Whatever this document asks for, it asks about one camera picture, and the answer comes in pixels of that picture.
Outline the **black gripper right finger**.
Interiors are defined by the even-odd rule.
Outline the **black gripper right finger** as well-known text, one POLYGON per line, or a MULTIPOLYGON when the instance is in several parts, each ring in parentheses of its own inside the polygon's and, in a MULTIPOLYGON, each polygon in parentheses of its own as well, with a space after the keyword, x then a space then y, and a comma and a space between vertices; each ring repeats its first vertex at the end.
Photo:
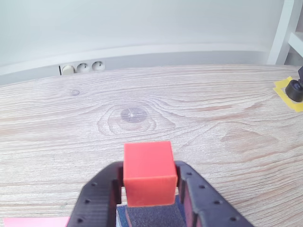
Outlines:
POLYGON ((183 161, 175 161, 175 165, 187 227, 253 226, 190 165, 183 161))

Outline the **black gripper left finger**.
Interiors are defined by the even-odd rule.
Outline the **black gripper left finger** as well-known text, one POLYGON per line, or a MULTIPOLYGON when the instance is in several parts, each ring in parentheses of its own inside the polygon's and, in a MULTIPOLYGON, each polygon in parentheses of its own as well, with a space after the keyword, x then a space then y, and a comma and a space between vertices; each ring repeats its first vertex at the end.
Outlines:
POLYGON ((103 168, 83 186, 67 226, 115 227, 123 185, 122 161, 103 168))

